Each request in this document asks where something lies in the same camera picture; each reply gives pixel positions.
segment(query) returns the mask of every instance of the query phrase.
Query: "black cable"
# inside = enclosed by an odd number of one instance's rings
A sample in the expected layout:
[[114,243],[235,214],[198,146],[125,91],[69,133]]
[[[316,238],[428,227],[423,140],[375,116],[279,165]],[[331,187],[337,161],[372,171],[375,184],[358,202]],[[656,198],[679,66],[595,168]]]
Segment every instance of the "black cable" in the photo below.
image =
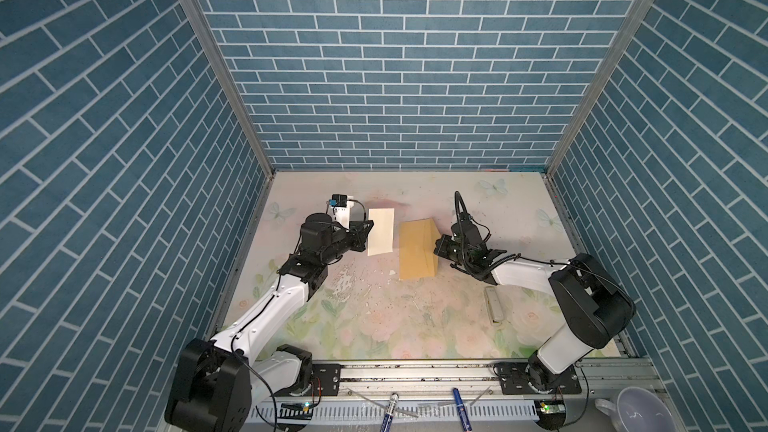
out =
[[[282,275],[277,278],[277,287],[276,287],[275,290],[280,290],[280,281],[282,279],[283,279]],[[232,341],[230,341],[230,350],[232,351],[232,354],[237,358],[237,360],[239,360],[244,366],[246,366],[248,368],[248,370],[250,370],[253,375],[255,375],[259,380],[261,380],[264,383],[264,385],[266,386],[266,389],[270,392],[270,397],[272,398],[272,404],[273,404],[273,406],[275,408],[275,423],[272,424],[271,422],[268,422],[264,417],[262,417],[261,412],[259,412],[259,408],[256,407],[256,406],[254,406],[254,408],[256,408],[256,413],[259,415],[259,417],[264,422],[266,422],[268,425],[272,426],[272,432],[276,432],[277,431],[277,400],[275,400],[275,393],[272,391],[272,387],[270,387],[269,383],[266,380],[264,380],[263,377],[261,377],[261,374],[256,372],[250,365],[248,365],[248,363],[246,362],[245,358],[235,351],[235,339],[237,338],[238,334],[240,334],[243,330],[245,330],[246,327],[248,327],[248,325],[250,325],[251,322],[255,321],[256,319],[259,318],[259,316],[262,315],[262,313],[266,310],[267,307],[269,307],[270,303],[274,300],[274,298],[275,298],[274,295],[272,297],[270,297],[270,300],[266,301],[266,304],[264,304],[264,307],[262,307],[262,309],[259,311],[259,313],[256,314],[254,316],[254,318],[252,318],[248,322],[245,322],[245,324],[242,327],[240,327],[240,330],[238,330],[232,336]]]
[[312,221],[312,222],[307,222],[307,223],[308,224],[325,224],[326,226],[333,226],[333,227],[336,227],[336,228],[343,228],[347,232],[350,231],[347,227],[344,227],[341,224],[337,224],[336,222],[316,222],[316,221]]
[[[469,214],[467,212],[467,207],[466,207],[466,204],[464,203],[464,199],[462,198],[462,195],[458,193],[458,190],[453,194],[453,207],[456,209],[456,224],[458,225],[458,238],[461,239],[462,241],[462,243],[458,247],[458,251],[462,259],[462,264],[464,265],[464,268],[467,269],[467,271],[471,276],[473,276],[474,278],[478,278],[480,280],[484,280],[485,277],[487,277],[487,274],[485,273],[485,271],[480,271],[480,273],[475,272],[473,270],[475,266],[467,261],[467,254],[466,254],[467,241],[466,241],[466,237],[464,236],[464,229],[462,228],[462,216],[460,211],[464,211],[464,213],[467,215]],[[456,267],[456,264],[452,264],[451,266],[458,270],[458,267]]]
[[509,378],[509,377],[510,377],[510,375],[509,375],[509,374],[504,374],[504,375],[502,375],[502,373],[501,373],[501,372],[499,372],[499,371],[497,370],[498,366],[499,366],[499,364],[494,364],[494,365],[493,365],[493,367],[491,367],[491,372],[492,372],[492,373],[493,373],[493,374],[494,374],[494,375],[495,375],[497,378],[500,378],[500,379],[507,379],[507,378]]
[[581,414],[576,418],[576,420],[572,420],[571,422],[568,422],[567,424],[562,424],[560,427],[567,427],[569,425],[576,424],[581,420],[581,418],[584,416],[584,414],[587,413],[587,407],[589,406],[589,380],[587,380],[587,375],[584,373],[584,368],[580,367],[581,369],[581,377],[584,378],[584,383],[587,386],[587,389],[585,391],[587,397],[584,399],[584,408],[581,411]]
[[491,238],[491,229],[490,229],[490,228],[488,228],[488,227],[486,227],[486,226],[484,226],[484,225],[483,225],[483,224],[481,224],[480,222],[476,221],[474,217],[470,216],[469,218],[470,218],[470,219],[471,219],[471,220],[472,220],[472,221],[475,223],[475,225],[476,225],[476,226],[481,226],[481,227],[483,227],[485,230],[487,230],[487,231],[488,231],[488,235],[485,235],[485,238],[482,240],[483,242],[487,242],[487,241],[488,241],[488,239],[490,239],[490,238]]
[[603,281],[613,285],[616,288],[617,292],[619,292],[621,294],[621,296],[624,297],[624,300],[629,302],[631,304],[631,307],[632,307],[632,313],[630,314],[629,318],[627,319],[627,321],[624,324],[624,326],[622,327],[622,329],[626,328],[629,325],[630,320],[632,320],[632,317],[638,311],[638,306],[632,300],[632,297],[630,297],[629,294],[619,284],[614,282],[609,277],[606,277],[606,276],[600,275],[600,274],[596,274],[596,273],[592,272],[591,270],[589,270],[588,268],[583,268],[583,267],[580,267],[580,266],[578,266],[576,264],[566,264],[564,262],[555,262],[554,260],[542,261],[542,260],[537,260],[535,258],[523,257],[520,254],[510,254],[510,255],[507,255],[506,257],[503,257],[503,258],[497,260],[496,262],[494,262],[493,264],[488,266],[488,268],[486,268],[485,271],[490,273],[490,271],[492,271],[493,269],[495,269],[499,265],[501,265],[501,264],[503,264],[505,262],[509,262],[511,260],[517,260],[519,258],[522,258],[523,260],[527,260],[527,261],[530,261],[530,262],[536,262],[537,264],[544,264],[544,265],[552,265],[552,266],[554,266],[554,265],[570,265],[571,267],[573,267],[573,268],[575,268],[575,269],[577,269],[579,271],[582,271],[584,273],[593,275],[593,276],[597,277],[598,279],[601,279],[601,280],[603,280]]
[[362,220],[368,220],[368,211],[366,211],[366,207],[362,204],[362,202],[355,200],[354,198],[348,198],[347,201],[360,204],[360,207],[362,207]]

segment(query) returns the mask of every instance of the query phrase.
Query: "blue brick wallpaper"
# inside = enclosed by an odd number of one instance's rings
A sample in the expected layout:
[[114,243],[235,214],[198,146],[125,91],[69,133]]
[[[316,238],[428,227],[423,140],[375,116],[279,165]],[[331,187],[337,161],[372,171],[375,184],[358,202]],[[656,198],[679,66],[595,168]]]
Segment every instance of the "blue brick wallpaper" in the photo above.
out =
[[632,0],[200,0],[280,168],[543,170]]
[[0,430],[154,430],[263,180],[177,0],[0,0]]
[[689,430],[768,430],[768,0],[656,0],[554,179]]

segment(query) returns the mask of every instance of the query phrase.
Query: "blue marker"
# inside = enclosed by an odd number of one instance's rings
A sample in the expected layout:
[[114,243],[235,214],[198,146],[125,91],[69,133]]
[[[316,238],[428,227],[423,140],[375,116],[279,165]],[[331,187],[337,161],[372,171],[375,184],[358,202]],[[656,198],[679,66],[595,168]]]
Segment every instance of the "blue marker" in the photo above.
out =
[[453,399],[456,401],[456,410],[458,410],[458,418],[462,420],[462,428],[464,432],[472,432],[472,426],[469,423],[469,417],[467,417],[467,408],[464,405],[462,396],[459,395],[458,389],[453,389]]
[[392,416],[395,414],[395,408],[397,407],[397,394],[389,396],[389,407],[386,408],[384,413],[384,422],[382,422],[381,432],[389,432],[389,426],[392,425]]

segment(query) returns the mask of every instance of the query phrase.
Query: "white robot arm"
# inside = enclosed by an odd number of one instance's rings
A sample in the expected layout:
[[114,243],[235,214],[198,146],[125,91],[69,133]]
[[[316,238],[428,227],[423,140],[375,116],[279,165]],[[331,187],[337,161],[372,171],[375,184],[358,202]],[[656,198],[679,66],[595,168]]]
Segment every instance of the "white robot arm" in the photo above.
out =
[[329,205],[333,216],[317,213],[306,218],[296,250],[253,307],[211,340],[193,339],[181,351],[165,409],[169,424],[190,432],[238,430],[251,404],[270,392],[300,394],[308,389],[312,354],[305,350],[283,345],[267,360],[250,364],[317,292],[328,276],[328,264],[349,250],[366,250],[373,221],[364,213],[363,220],[351,222],[347,196],[334,195]]
[[565,316],[560,327],[528,360],[533,389],[549,392],[571,376],[571,366],[592,349],[604,347],[623,331],[635,313],[629,295],[589,254],[569,260],[538,261],[504,250],[489,249],[458,192],[452,235],[436,242],[435,254],[451,266],[491,285],[520,285],[552,294]]
[[[477,280],[539,290],[554,295],[560,304],[566,324],[533,353],[526,369],[532,388],[549,392],[572,375],[574,362],[605,346],[627,326],[634,303],[590,255],[540,262],[488,249],[488,237],[482,239],[458,192],[455,198],[456,224],[452,235],[437,240],[435,254]],[[250,364],[312,298],[327,277],[328,264],[349,250],[366,249],[373,222],[365,217],[351,222],[347,196],[334,195],[329,204],[333,217],[317,213],[306,218],[300,244],[262,299],[211,340],[193,339],[182,350],[165,410],[169,424],[189,432],[236,432],[251,405],[271,391],[306,392],[312,373],[309,352],[283,345],[269,359]]]

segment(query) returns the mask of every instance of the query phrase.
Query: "black bracket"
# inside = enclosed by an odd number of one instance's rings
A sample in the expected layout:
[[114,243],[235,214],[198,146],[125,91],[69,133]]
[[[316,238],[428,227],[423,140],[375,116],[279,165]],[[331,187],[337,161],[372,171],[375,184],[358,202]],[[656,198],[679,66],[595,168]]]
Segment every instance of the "black bracket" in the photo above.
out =
[[546,414],[542,411],[542,407],[544,406],[564,407],[564,402],[562,400],[534,400],[534,408],[536,409],[536,415],[538,416],[536,425],[544,430],[560,430],[560,427],[563,427],[563,424],[565,424],[566,413],[550,412]]
[[[320,388],[323,397],[336,397],[339,395],[339,380],[341,364],[312,364],[312,375],[320,379]],[[301,397],[309,397],[308,390]],[[275,397],[299,397],[290,394],[290,389],[277,390]]]
[[[540,390],[534,389],[530,384],[530,378],[525,369],[528,367],[527,360],[496,362],[493,365],[494,373],[498,376],[499,383],[502,386],[504,395],[523,395],[523,394],[541,394]],[[560,384],[562,394],[580,394],[581,385],[576,375],[576,369],[571,365],[562,373]]]

